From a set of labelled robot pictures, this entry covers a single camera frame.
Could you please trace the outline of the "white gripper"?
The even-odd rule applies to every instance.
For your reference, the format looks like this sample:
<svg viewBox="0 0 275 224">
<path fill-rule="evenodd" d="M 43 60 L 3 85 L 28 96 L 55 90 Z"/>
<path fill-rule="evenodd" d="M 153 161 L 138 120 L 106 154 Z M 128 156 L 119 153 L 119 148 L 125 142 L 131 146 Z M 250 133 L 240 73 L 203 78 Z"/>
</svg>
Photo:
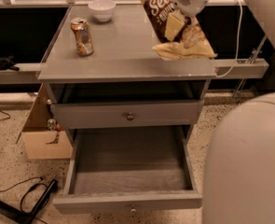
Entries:
<svg viewBox="0 0 275 224">
<path fill-rule="evenodd" d="M 178 39 L 186 26 L 186 16 L 193 17 L 199 14 L 209 0 L 172 0 L 176 8 L 168 15 L 165 37 L 169 41 Z"/>
</svg>

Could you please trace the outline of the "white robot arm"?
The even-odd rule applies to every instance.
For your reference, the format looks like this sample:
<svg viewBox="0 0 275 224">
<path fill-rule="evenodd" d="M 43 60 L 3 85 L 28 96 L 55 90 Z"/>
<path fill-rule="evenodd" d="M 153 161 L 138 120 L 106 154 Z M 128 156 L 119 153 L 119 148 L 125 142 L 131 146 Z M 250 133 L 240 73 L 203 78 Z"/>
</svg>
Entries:
<svg viewBox="0 0 275 224">
<path fill-rule="evenodd" d="M 275 0 L 244 0 L 275 48 Z M 275 92 L 229 112 L 205 161 L 202 224 L 275 224 Z"/>
</svg>

